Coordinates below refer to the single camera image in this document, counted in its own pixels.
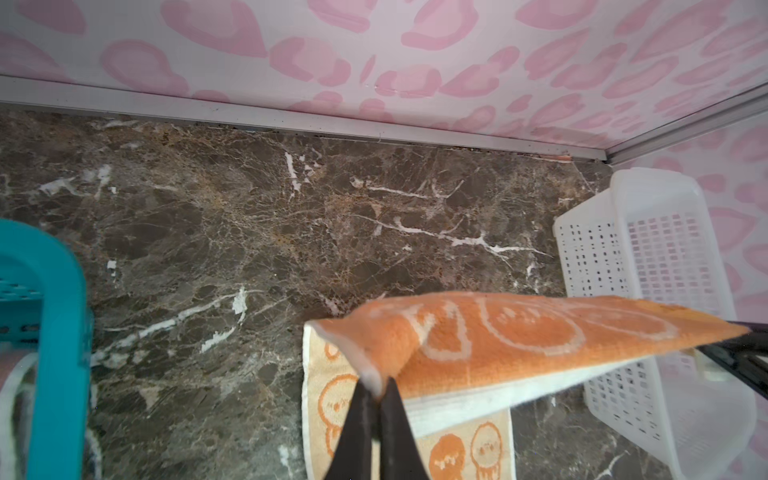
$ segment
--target marble countertop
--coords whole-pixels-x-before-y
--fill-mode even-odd
[[[304,321],[381,295],[564,296],[554,218],[610,176],[129,118],[3,111],[0,132],[0,215],[62,240],[88,281],[84,478],[305,478]],[[522,480],[670,477],[579,388],[512,416]]]

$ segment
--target white plastic basket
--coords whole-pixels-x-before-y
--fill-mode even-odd
[[[703,192],[690,177],[618,171],[608,190],[558,217],[554,233],[568,296],[645,298],[736,319]],[[703,379],[683,353],[592,379],[584,399],[679,480],[718,478],[746,448],[756,421],[749,388]]]

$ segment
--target pink spotted wallpaper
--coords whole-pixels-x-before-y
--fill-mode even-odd
[[[629,167],[673,170],[699,182],[739,320],[768,323],[768,114],[621,165]]]
[[[7,0],[0,74],[610,147],[768,81],[765,0]]]

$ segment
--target basket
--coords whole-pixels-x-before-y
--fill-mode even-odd
[[[0,220],[0,342],[38,351],[27,480],[79,480],[92,316],[77,260],[58,240]]]
[[[645,298],[736,319],[703,192],[690,177],[618,171],[608,190],[558,217],[554,233],[568,296]],[[746,448],[756,410],[743,383],[702,377],[687,354],[649,357],[590,380],[584,399],[676,479],[710,480]]]

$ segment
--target orange towel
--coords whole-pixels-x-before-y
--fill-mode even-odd
[[[371,392],[403,398],[490,386],[656,355],[743,335],[681,306],[617,296],[547,298],[448,292],[368,302],[310,322]]]

